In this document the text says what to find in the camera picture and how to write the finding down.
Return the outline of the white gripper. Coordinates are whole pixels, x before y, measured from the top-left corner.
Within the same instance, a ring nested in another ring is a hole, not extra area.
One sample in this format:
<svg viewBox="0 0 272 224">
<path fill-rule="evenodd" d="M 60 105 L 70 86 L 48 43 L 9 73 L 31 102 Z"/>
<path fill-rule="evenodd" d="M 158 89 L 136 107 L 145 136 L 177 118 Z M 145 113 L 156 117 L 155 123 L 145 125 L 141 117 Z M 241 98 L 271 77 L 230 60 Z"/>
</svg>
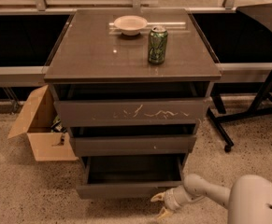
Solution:
<svg viewBox="0 0 272 224">
<path fill-rule="evenodd" d="M 180 209 L 182 206 L 188 203 L 197 203 L 202 200 L 203 196 L 196 196 L 188 192 L 183 186 L 178 186 L 172 189 L 168 189 L 166 192 L 160 192 L 155 194 L 150 201 L 164 202 L 163 206 L 157 215 L 158 219 L 171 217 L 173 211 Z"/>
</svg>

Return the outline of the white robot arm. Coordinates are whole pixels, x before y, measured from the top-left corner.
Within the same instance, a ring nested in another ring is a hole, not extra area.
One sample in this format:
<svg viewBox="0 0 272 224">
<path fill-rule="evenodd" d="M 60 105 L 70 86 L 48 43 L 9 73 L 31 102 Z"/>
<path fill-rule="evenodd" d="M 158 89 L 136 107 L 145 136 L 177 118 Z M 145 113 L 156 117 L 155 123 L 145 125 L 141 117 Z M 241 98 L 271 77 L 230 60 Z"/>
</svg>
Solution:
<svg viewBox="0 0 272 224">
<path fill-rule="evenodd" d="M 227 224 L 272 224 L 272 183 L 258 175 L 243 175 L 229 189 L 190 174 L 182 185 L 157 193 L 150 200 L 164 203 L 158 214 L 158 218 L 164 218 L 205 197 L 228 211 Z"/>
</svg>

